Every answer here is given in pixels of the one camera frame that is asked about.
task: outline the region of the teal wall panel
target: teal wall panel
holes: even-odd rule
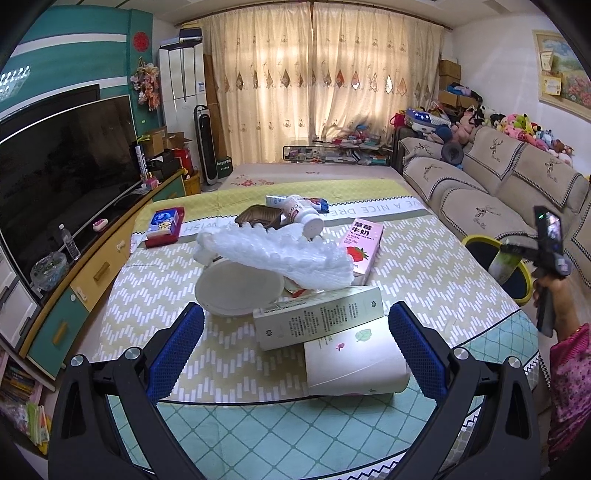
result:
[[[0,102],[1,112],[30,98],[99,79],[126,78],[125,85],[101,89],[101,98],[131,95],[132,111],[138,135],[160,126],[158,113],[138,104],[138,94],[129,83],[139,58],[152,61],[152,45],[145,52],[133,46],[133,37],[144,32],[152,41],[153,15],[93,5],[68,5],[49,8],[29,29],[21,44],[32,40],[70,34],[122,34],[126,42],[90,41],[38,48],[10,58],[3,72],[30,66],[31,73],[19,91]]]
[[[140,10],[130,10],[129,16],[129,28],[128,28],[128,60],[129,60],[129,71],[132,75],[138,67],[140,57],[146,63],[152,61],[152,45],[148,46],[145,52],[139,52],[134,48],[133,38],[137,32],[144,32],[152,42],[152,14],[142,12]],[[135,118],[135,129],[138,135],[158,128],[158,112],[154,110],[150,112],[147,105],[138,104],[138,93],[131,89],[131,105],[134,110]]]
[[[84,42],[40,48],[8,60],[5,71],[31,66],[21,89],[3,102],[7,108],[41,93],[76,83],[113,77],[127,77],[127,44]]]
[[[128,12],[129,10],[93,5],[51,7],[33,24],[21,43],[73,33],[126,34]]]

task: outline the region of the tv stand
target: tv stand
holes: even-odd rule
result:
[[[90,243],[80,259],[47,297],[43,308],[23,332],[18,353],[37,367],[52,385],[70,347],[87,319],[96,315],[99,299],[127,262],[135,220],[148,203],[185,196],[181,171],[155,190],[123,197],[115,207],[122,214]]]

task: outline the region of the camera grip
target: camera grip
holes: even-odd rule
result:
[[[556,313],[554,311],[554,301],[552,292],[544,287],[540,291],[538,300],[538,314],[536,316],[538,331],[546,337],[552,338],[554,333],[554,324],[556,322]]]

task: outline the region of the drawer handle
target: drawer handle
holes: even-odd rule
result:
[[[66,322],[61,322],[60,327],[57,329],[56,334],[53,336],[51,342],[53,345],[58,346],[61,340],[64,338],[64,335],[68,331],[68,324]]]
[[[106,273],[106,271],[109,269],[110,265],[109,262],[105,262],[103,263],[103,266],[99,268],[99,271],[95,274],[94,278],[95,282],[99,282],[100,278]]]

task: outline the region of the red ornament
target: red ornament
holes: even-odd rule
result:
[[[150,46],[150,38],[144,32],[137,32],[134,35],[133,43],[134,43],[134,48],[137,51],[143,52],[143,51],[146,51],[148,49],[148,47]]]

